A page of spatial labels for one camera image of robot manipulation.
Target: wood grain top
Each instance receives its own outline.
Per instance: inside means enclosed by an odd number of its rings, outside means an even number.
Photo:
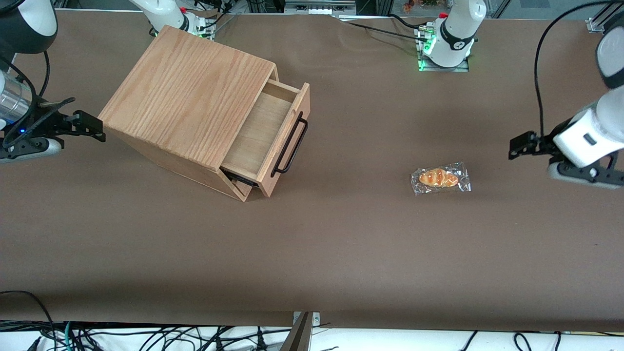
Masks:
[[[165,27],[99,118],[218,169],[275,64]]]

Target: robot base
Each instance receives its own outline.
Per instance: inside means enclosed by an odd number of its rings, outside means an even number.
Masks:
[[[414,35],[416,37],[423,37],[431,39],[434,33],[433,22],[427,23],[426,26],[420,26],[418,29],[414,29]],[[423,51],[430,42],[416,41],[416,52],[418,53],[418,70],[419,71],[434,71],[434,72],[468,72],[468,58],[465,58],[462,63],[457,67],[447,68],[441,67],[435,64],[429,57],[427,57]]]

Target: plastic wrapper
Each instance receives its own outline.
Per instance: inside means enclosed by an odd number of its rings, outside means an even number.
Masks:
[[[433,192],[470,191],[470,177],[463,162],[417,169],[412,173],[416,196]]]

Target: metal mount plate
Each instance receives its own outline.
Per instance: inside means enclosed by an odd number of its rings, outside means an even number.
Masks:
[[[203,18],[203,17],[197,17],[197,18],[199,20],[199,26],[200,27],[207,27],[206,29],[204,29],[204,30],[202,30],[201,32],[198,33],[199,36],[204,37],[204,38],[206,38],[208,40],[215,41],[215,33],[216,33],[216,30],[217,30],[217,25],[214,24],[214,23],[215,23],[216,19]]]
[[[423,37],[429,39],[432,33],[432,26],[421,26],[420,29],[414,29],[414,35],[416,37]],[[416,52],[418,53],[418,70],[419,71],[432,71],[432,72],[468,72],[468,58],[465,58],[462,63],[457,67],[446,68],[440,67],[435,64],[428,56],[426,56],[423,51],[425,50],[425,46],[428,45],[428,42],[422,42],[416,40]]]
[[[605,28],[596,23],[592,17],[590,17],[590,19],[586,19],[585,24],[587,25],[587,30],[590,33],[602,33],[605,31]]]
[[[301,312],[293,312],[293,325],[297,323],[297,318],[301,315]],[[312,312],[312,326],[318,327],[321,325],[321,312]]]

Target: silver cylinder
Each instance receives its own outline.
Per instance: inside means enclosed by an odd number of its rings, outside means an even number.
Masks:
[[[2,72],[0,76],[0,88],[0,118],[7,124],[14,123],[28,111],[32,92],[26,84],[18,82],[6,72]]]

